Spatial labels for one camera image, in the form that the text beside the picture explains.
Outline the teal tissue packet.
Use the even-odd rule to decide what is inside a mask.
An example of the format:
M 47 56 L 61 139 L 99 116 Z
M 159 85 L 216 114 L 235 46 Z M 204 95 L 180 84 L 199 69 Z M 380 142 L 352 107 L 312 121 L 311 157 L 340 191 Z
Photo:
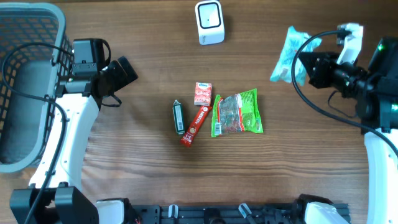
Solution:
M 296 31 L 293 26 L 290 26 L 287 31 L 286 40 L 284 42 L 284 47 L 280 53 L 279 60 L 275 66 L 274 71 L 270 77 L 270 81 L 278 82 L 285 81 L 287 83 L 292 82 L 291 70 L 292 70 L 292 62 L 297 53 L 298 49 L 304 44 L 311 36 L 306 32 Z M 313 52 L 317 47 L 320 46 L 322 40 L 321 38 L 316 38 L 311 41 L 306 47 L 302 50 L 303 52 Z M 300 85 L 304 85 L 306 70 L 302 65 L 301 61 L 297 59 L 295 64 L 295 79 L 296 82 Z

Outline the dark green gum pack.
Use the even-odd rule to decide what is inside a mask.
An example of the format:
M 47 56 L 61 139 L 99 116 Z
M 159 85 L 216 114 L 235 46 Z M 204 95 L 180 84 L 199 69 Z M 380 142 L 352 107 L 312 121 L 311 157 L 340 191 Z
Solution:
M 176 133 L 178 135 L 184 135 L 185 122 L 183 117 L 183 108 L 182 104 L 178 100 L 175 100 L 173 103 L 173 114 Z

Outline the small red carton box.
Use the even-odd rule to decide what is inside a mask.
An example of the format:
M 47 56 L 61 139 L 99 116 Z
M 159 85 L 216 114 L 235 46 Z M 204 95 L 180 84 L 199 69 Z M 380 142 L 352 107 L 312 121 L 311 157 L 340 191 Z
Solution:
M 194 105 L 198 106 L 210 106 L 212 95 L 212 84 L 196 82 L 195 85 L 195 96 Z

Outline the green Haribo gummy bag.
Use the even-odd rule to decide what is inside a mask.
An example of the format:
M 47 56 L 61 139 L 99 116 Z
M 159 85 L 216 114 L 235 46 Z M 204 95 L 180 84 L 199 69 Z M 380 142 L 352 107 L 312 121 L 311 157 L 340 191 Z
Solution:
M 211 137 L 249 131 L 263 133 L 257 89 L 222 98 L 216 95 L 212 109 Z

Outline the red Nescafe stick sachet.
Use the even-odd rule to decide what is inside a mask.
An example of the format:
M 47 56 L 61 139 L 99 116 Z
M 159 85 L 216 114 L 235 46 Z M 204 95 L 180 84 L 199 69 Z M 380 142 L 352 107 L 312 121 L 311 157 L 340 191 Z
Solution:
M 201 106 L 200 107 L 194 120 L 191 122 L 186 133 L 183 135 L 183 138 L 181 138 L 181 140 L 180 140 L 180 142 L 183 145 L 185 145 L 187 147 L 190 147 L 192 145 L 192 142 L 193 142 L 195 136 L 199 132 L 204 120 L 206 119 L 206 117 L 211 109 L 212 109 L 211 106 Z

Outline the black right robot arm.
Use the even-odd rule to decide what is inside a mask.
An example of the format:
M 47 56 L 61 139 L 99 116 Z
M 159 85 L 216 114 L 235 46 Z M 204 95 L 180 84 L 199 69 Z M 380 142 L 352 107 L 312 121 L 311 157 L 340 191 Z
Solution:
M 315 88 L 333 87 L 344 98 L 356 100 L 359 122 L 326 112 L 303 93 L 301 99 L 319 113 L 359 127 L 369 165 L 368 223 L 397 223 L 397 38 L 383 37 L 367 70 L 354 63 L 338 64 L 334 52 L 295 54 Z

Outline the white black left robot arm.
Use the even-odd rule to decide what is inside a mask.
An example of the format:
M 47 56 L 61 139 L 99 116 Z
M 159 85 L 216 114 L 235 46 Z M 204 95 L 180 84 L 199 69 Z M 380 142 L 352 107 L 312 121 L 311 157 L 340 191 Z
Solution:
M 1 171 L 37 165 L 11 194 L 17 222 L 122 223 L 126 205 L 91 202 L 81 173 L 103 99 L 137 78 L 127 58 L 112 60 L 103 39 L 28 41 L 3 56 L 1 73 Z

